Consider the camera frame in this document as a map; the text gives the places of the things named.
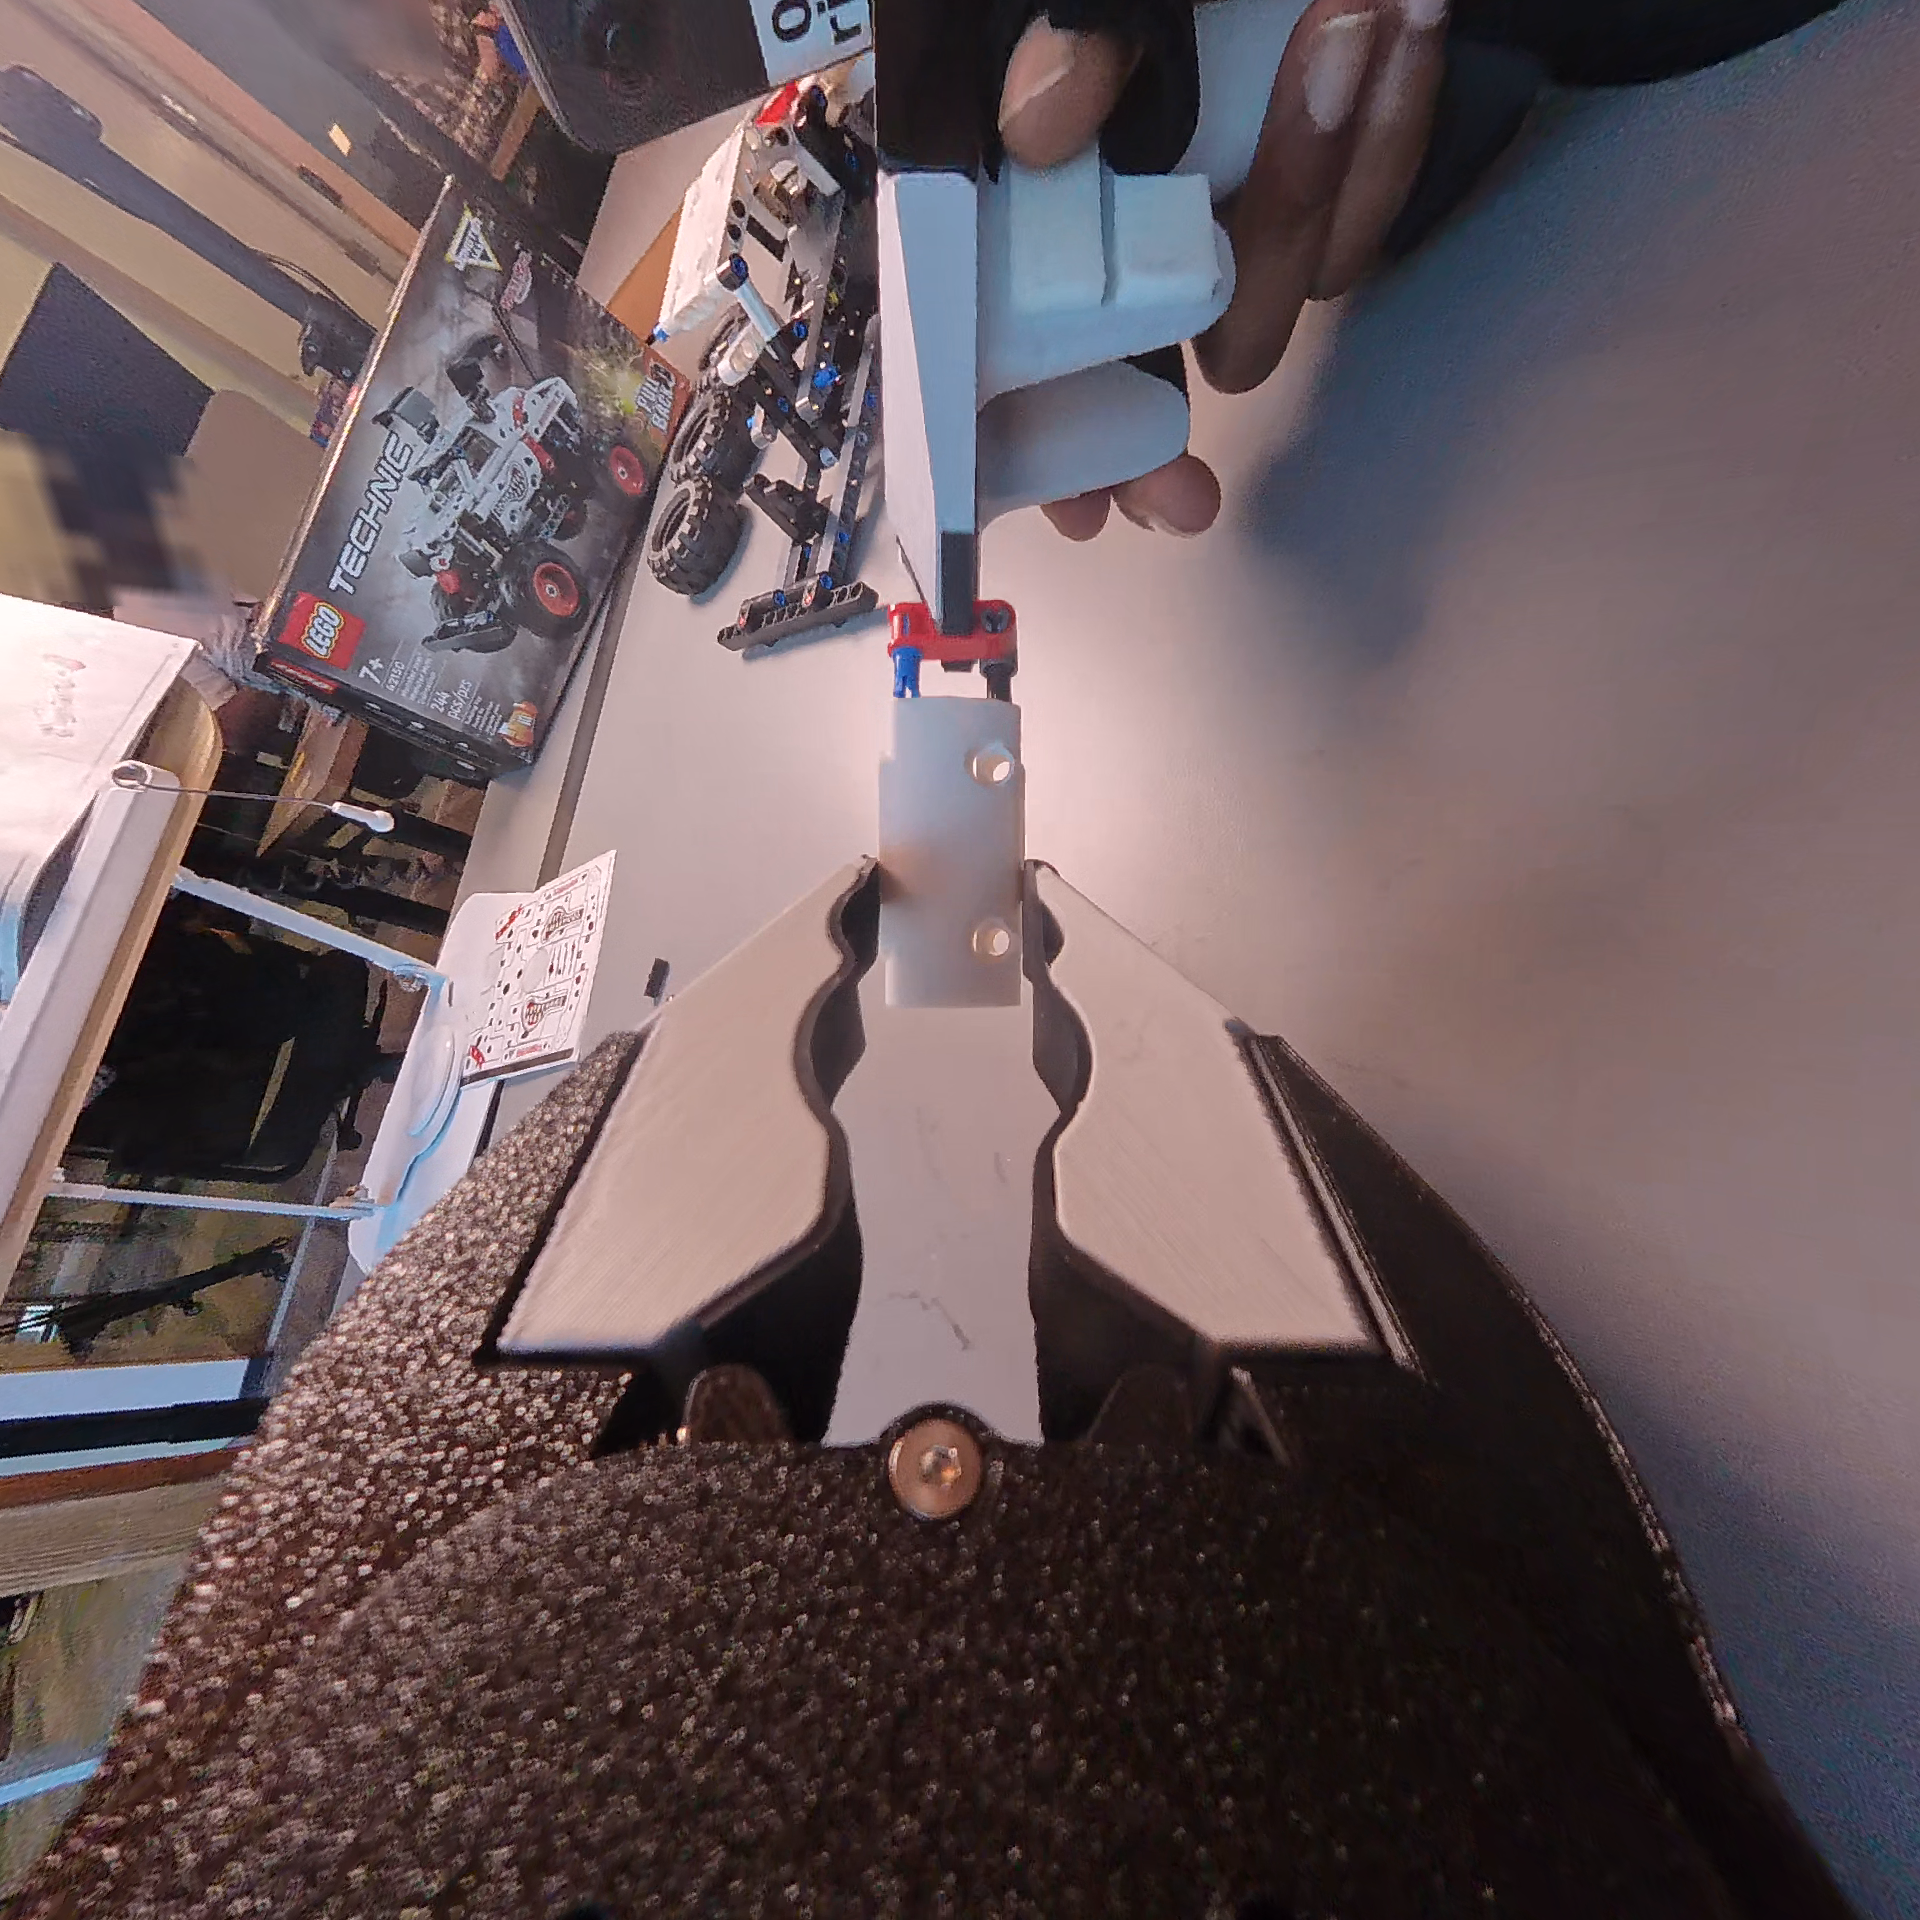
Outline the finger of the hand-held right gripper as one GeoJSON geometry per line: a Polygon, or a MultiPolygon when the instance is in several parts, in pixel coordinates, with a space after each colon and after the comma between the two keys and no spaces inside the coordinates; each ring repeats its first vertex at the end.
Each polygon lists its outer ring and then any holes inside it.
{"type": "Polygon", "coordinates": [[[1186,451],[1174,355],[1227,309],[1206,177],[1102,159],[881,177],[886,487],[940,628],[982,596],[994,519],[1139,481],[1186,451]]]}

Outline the paper instruction booklet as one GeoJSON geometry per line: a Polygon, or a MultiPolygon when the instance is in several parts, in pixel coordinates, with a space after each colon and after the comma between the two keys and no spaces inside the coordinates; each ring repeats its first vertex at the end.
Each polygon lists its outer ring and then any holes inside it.
{"type": "Polygon", "coordinates": [[[464,1088],[578,1064],[615,864],[608,850],[534,895],[455,909],[439,971],[464,1088]]]}

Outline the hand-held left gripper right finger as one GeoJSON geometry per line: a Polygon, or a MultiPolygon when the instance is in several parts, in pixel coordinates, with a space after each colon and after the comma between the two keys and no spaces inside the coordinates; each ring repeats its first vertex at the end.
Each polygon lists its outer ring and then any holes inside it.
{"type": "Polygon", "coordinates": [[[1216,1354],[1384,1355],[1236,1018],[1051,867],[1027,900],[1065,1018],[1065,1249],[1216,1354]]]}

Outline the red connector brick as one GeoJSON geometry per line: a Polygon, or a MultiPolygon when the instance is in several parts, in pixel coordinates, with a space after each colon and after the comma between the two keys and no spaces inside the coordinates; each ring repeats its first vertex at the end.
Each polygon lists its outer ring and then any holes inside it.
{"type": "Polygon", "coordinates": [[[974,626],[959,634],[947,634],[929,604],[894,604],[887,618],[891,656],[908,651],[950,671],[1018,667],[1018,613],[1009,601],[976,601],[974,626]]]}

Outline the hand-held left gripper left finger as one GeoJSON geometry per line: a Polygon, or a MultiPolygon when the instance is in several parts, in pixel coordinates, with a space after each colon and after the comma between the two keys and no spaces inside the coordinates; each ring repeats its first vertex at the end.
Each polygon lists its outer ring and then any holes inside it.
{"type": "Polygon", "coordinates": [[[819,1249],[848,1207],[820,1020],[866,970],[862,857],[679,993],[640,1036],[503,1305],[498,1355],[663,1355],[819,1249]]]}

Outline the toy truck chassis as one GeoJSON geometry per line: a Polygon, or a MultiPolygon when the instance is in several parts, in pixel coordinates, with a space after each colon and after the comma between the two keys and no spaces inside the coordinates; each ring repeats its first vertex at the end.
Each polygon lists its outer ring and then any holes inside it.
{"type": "Polygon", "coordinates": [[[754,453],[716,481],[786,541],[772,587],[720,642],[766,653],[878,607],[858,576],[881,457],[878,159],[866,60],[779,88],[744,127],[723,276],[742,325],[710,371],[742,393],[754,453]]]}

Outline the white book stand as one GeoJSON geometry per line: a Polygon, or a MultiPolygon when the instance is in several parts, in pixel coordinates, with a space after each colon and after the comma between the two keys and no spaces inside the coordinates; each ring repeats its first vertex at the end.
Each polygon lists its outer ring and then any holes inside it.
{"type": "Polygon", "coordinates": [[[393,1216],[407,1173],[434,1152],[464,1083],[466,1018],[482,964],[444,967],[334,928],[291,905],[209,880],[180,864],[201,789],[146,761],[127,759],[98,772],[64,888],[20,970],[3,1026],[3,1259],[20,1259],[41,1205],[64,1197],[132,1210],[322,1221],[353,1226],[393,1216]],[[64,1177],[64,1147],[81,1121],[96,1069],[118,1026],[167,896],[180,895],[243,913],[322,949],[348,953],[424,995],[417,1031],[402,1057],[392,1104],[402,1147],[368,1155],[364,1184],[327,1205],[233,1197],[204,1192],[143,1192],[75,1184],[64,1177]]]}

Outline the white toy panel piece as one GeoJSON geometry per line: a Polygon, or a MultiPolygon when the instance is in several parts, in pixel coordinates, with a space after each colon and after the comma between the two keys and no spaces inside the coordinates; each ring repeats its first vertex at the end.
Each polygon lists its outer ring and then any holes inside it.
{"type": "Polygon", "coordinates": [[[894,704],[878,859],[887,1002],[914,1011],[1018,1005],[1025,768],[1015,704],[894,704]]]}

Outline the open instruction booklet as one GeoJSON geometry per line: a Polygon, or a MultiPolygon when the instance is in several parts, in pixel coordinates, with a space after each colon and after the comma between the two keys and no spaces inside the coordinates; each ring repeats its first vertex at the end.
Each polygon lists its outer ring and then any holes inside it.
{"type": "Polygon", "coordinates": [[[127,621],[3,600],[3,976],[4,1073],[41,1023],[84,1016],[170,820],[155,775],[131,761],[194,642],[127,621]]]}

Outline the black toy tyre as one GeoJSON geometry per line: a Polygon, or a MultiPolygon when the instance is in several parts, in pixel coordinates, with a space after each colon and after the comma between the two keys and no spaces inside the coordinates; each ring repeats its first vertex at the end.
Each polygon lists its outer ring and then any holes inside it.
{"type": "Polygon", "coordinates": [[[663,498],[644,540],[644,565],[671,592],[710,595],[730,571],[745,531],[742,498],[694,473],[663,498]]]}
{"type": "Polygon", "coordinates": [[[706,371],[665,455],[665,477],[672,485],[702,477],[716,491],[739,496],[761,455],[753,437],[758,400],[751,377],[730,386],[706,371]]]}

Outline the toy truck set box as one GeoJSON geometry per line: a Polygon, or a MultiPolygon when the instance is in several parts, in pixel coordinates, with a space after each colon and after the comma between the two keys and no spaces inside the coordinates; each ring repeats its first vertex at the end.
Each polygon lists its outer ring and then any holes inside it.
{"type": "Polygon", "coordinates": [[[470,779],[534,764],[688,392],[448,179],[258,613],[257,666],[470,779]]]}

